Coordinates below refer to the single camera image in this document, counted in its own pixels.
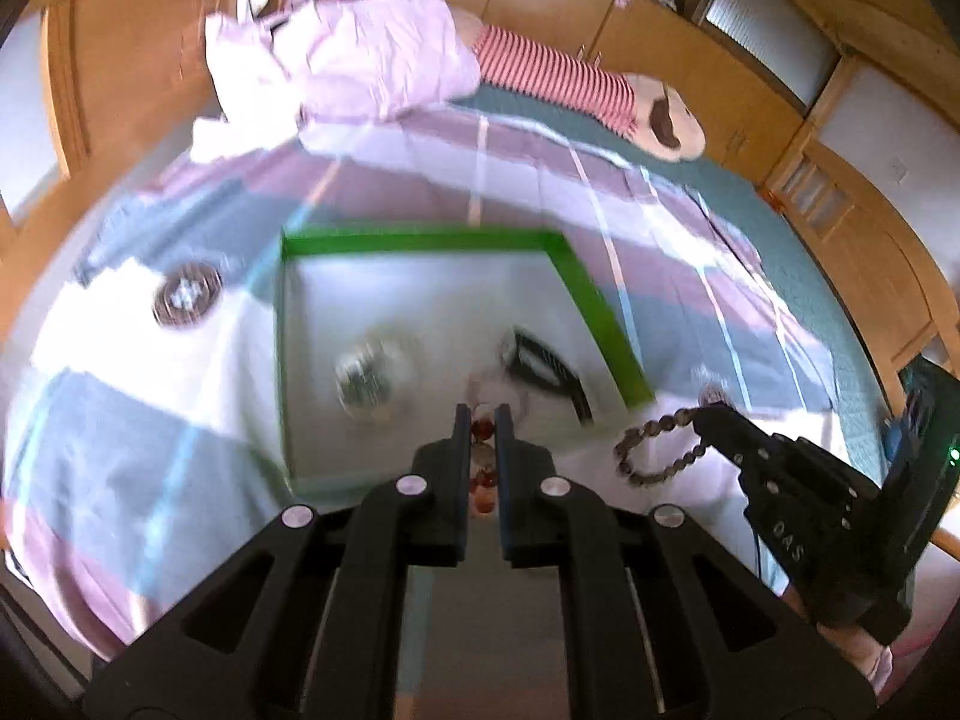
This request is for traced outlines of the wooden wardrobe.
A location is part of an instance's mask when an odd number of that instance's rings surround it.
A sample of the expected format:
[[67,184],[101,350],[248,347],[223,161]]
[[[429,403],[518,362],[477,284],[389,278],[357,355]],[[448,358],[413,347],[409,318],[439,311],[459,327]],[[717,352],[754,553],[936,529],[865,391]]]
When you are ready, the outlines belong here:
[[933,341],[958,344],[958,302],[934,257],[866,174],[825,140],[863,71],[884,70],[947,119],[958,114],[958,47],[931,0],[788,0],[835,51],[810,101],[706,21],[656,0],[448,0],[608,70],[675,86],[708,153],[799,234],[866,346],[892,410],[901,369]]

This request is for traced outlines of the black wrist watch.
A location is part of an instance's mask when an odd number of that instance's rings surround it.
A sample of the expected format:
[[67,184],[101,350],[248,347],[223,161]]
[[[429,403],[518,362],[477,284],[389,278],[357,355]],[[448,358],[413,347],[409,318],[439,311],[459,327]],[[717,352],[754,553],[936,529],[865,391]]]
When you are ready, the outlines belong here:
[[514,327],[506,333],[500,349],[501,369],[512,382],[535,392],[568,400],[581,424],[592,424],[594,415],[583,383],[555,349],[534,335]]

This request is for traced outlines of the green cardboard box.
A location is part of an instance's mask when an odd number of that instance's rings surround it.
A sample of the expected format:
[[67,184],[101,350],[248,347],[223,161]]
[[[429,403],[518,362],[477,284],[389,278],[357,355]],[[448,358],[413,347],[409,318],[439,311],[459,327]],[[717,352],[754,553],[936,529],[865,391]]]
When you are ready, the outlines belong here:
[[[565,236],[545,229],[313,227],[281,239],[275,291],[283,453],[319,494],[397,475],[452,431],[464,403],[500,403],[523,439],[568,450],[624,422],[652,388]],[[512,382],[514,327],[581,379],[594,422]]]

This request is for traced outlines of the patchwork bed sheet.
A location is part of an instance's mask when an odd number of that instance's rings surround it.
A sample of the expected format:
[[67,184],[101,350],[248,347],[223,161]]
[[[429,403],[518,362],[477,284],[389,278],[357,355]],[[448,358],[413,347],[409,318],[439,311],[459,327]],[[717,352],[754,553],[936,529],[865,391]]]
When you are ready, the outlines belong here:
[[10,571],[116,658],[283,507],[281,236],[345,224],[548,227],[664,410],[729,395],[880,478],[874,372],[804,245],[742,177],[663,163],[597,122],[482,88],[275,146],[206,122],[119,188],[8,353]]

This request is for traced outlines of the pink crumpled blanket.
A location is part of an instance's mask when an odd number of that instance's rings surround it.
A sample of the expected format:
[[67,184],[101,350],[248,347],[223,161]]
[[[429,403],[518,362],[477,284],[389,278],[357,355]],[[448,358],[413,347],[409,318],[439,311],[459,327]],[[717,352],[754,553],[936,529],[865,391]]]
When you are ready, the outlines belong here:
[[192,125],[197,164],[272,149],[316,124],[390,121],[480,85],[483,21],[446,0],[299,0],[240,23],[205,18],[221,114]]

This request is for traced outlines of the striped plush toy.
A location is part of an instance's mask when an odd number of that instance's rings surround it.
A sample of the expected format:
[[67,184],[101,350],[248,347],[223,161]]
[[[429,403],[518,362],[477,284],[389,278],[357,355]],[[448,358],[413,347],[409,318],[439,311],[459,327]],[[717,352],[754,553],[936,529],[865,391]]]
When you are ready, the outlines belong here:
[[596,119],[666,163],[697,160],[706,133],[680,93],[651,76],[613,73],[455,8],[455,32],[490,86]]

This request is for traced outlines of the wooden bed frame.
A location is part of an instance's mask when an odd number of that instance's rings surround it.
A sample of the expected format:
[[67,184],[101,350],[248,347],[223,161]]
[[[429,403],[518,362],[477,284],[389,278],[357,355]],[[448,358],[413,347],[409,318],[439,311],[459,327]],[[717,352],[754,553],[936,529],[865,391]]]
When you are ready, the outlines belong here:
[[89,209],[212,96],[203,20],[239,0],[2,0],[2,26],[41,18],[41,99],[60,176],[2,220],[2,323],[11,327]]

